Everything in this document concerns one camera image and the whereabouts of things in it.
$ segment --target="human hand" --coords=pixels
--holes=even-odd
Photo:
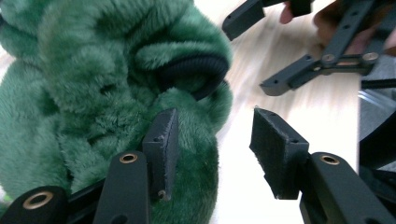
[[[372,18],[366,22],[363,31],[359,32],[352,40],[346,50],[346,54],[359,54],[364,51],[375,33],[376,26],[388,14],[391,7],[392,4],[385,5],[374,13]],[[329,4],[315,15],[314,24],[318,27],[318,37],[324,46],[329,44],[342,17],[343,14],[340,10],[339,1]],[[291,22],[292,19],[293,15],[290,10],[290,2],[285,2],[285,8],[282,11],[279,21],[286,24]],[[384,43],[384,49],[387,54],[396,56],[396,29],[393,30]]]

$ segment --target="green fur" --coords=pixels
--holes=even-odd
[[[2,46],[17,60],[0,86],[0,182],[17,198],[39,186],[74,193],[135,149],[157,113],[179,113],[180,158],[170,202],[153,223],[206,223],[218,184],[216,132],[232,95],[208,77],[160,91],[157,69],[194,55],[231,63],[226,37],[190,0],[3,0]]]

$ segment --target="black mechanical arm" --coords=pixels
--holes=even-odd
[[[269,7],[284,1],[247,0],[224,21],[222,29],[233,40],[244,33],[254,23],[264,17],[263,7]],[[290,9],[294,16],[311,12],[309,0],[291,0]],[[363,22],[379,7],[381,0],[343,0],[345,11],[331,42],[323,51],[320,59],[305,55],[288,67],[264,80],[260,85],[267,95],[277,96],[289,90],[296,90],[319,75],[332,73],[370,74],[384,50],[384,42],[396,27],[396,4],[376,27],[375,34],[362,54],[345,55],[347,46],[355,34],[362,29]],[[363,89],[396,87],[396,79],[363,80]]]

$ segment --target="brass insert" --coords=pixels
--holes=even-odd
[[[38,202],[34,202],[34,199],[38,197],[44,196],[43,200],[39,200]],[[37,209],[46,205],[51,199],[53,198],[53,193],[49,191],[41,191],[32,196],[30,196],[26,201],[23,203],[23,207],[28,210]]]
[[[133,153],[128,153],[120,157],[120,162],[122,163],[132,163],[137,160],[137,155]]]
[[[338,165],[338,164],[340,164],[340,161],[337,160],[336,158],[332,157],[332,156],[323,155],[323,156],[320,157],[320,159],[323,162],[326,162],[327,164],[330,164],[330,165]]]

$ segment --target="metal linkage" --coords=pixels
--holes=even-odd
[[[374,5],[375,0],[355,0],[347,9],[331,42],[319,60],[315,61],[312,56],[305,55],[264,80],[261,84],[263,91],[267,95],[278,96],[286,91],[296,90],[318,75],[332,73],[369,75],[384,51],[386,39],[396,27],[396,4],[393,4],[392,10],[376,27],[375,35],[363,54],[345,55],[344,52],[354,35],[361,29],[362,22],[372,13]],[[370,83],[367,82],[373,81],[364,81],[362,84],[368,87]],[[381,83],[375,82],[375,87],[380,88],[378,85]]]

